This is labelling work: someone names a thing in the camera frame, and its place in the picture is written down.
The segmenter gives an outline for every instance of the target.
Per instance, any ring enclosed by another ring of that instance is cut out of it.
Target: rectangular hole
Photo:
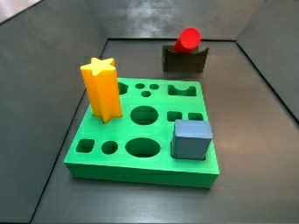
[[[166,112],[166,120],[168,122],[174,122],[174,120],[181,120],[182,119],[182,113],[176,112],[176,111],[168,111]]]
[[[79,139],[75,151],[82,153],[89,153],[93,149],[94,140],[93,139]]]
[[[193,121],[202,121],[201,113],[188,113],[188,118]]]

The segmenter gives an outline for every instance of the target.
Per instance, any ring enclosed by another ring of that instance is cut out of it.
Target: green shape sorter board
[[[81,120],[63,163],[73,178],[210,188],[220,174],[213,142],[205,160],[170,156],[173,121],[208,115],[193,81],[117,78],[122,117]]]

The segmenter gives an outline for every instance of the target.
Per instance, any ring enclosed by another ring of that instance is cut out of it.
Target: large round hole
[[[149,138],[138,137],[125,144],[125,151],[137,158],[149,158],[160,151],[160,144]]]
[[[141,96],[142,96],[142,97],[148,97],[148,96],[150,96],[150,92],[149,92],[149,91],[144,91],[144,92],[141,93]]]
[[[152,107],[140,106],[132,110],[130,119],[140,125],[152,124],[157,119],[157,112]]]
[[[104,142],[101,145],[101,151],[108,155],[113,154],[117,151],[117,143],[113,141]]]

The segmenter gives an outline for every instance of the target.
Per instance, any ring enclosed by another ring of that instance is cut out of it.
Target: red block
[[[201,42],[200,32],[194,28],[188,27],[186,29],[182,30],[181,35],[177,38],[172,49],[177,53],[189,53],[190,50],[198,46],[200,42]]]

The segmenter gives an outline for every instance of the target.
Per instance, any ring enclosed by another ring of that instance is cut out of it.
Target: yellow star block
[[[121,117],[114,60],[91,58],[79,71],[93,116],[100,116],[102,123],[108,123],[112,117]]]

